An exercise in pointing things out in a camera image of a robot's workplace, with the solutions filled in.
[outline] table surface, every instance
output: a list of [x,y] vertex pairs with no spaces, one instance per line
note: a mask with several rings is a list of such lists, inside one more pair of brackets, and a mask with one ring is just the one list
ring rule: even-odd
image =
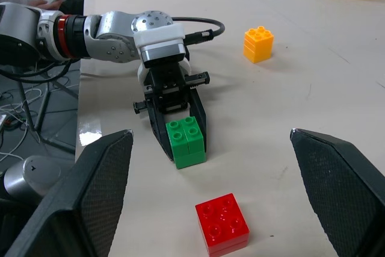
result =
[[[207,256],[194,205],[234,193],[250,244],[229,256],[333,257],[308,201],[291,128],[354,143],[385,172],[385,0],[85,0],[87,14],[162,10],[218,19],[226,32],[190,48],[208,119],[208,161],[176,170],[135,115],[144,99],[139,63],[83,60],[78,144],[121,129],[134,132],[122,215],[110,256]],[[251,64],[244,33],[263,25],[273,57]],[[207,29],[186,23],[187,32]]]

